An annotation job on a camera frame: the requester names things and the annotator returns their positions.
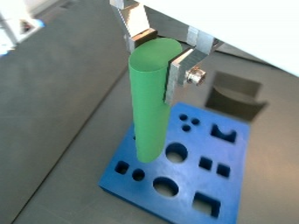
blue board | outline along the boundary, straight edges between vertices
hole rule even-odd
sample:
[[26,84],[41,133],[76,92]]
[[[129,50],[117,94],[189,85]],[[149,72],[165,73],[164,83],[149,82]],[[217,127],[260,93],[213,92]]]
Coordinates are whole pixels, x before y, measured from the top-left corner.
[[178,103],[160,157],[137,161],[132,126],[97,184],[170,223],[234,224],[248,132],[246,123]]

gray floor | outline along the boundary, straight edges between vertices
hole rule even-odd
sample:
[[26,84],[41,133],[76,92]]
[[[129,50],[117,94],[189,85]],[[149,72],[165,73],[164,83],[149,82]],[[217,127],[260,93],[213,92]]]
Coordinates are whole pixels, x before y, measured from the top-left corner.
[[74,4],[0,59],[1,224],[31,197],[125,65],[104,0]]
[[[209,73],[200,88],[177,101],[201,107],[213,72],[262,83],[258,100],[268,107],[250,125],[238,224],[299,223],[299,79],[270,66],[214,53],[202,64]],[[100,104],[15,224],[165,223],[97,187],[98,177],[132,122],[125,75]]]

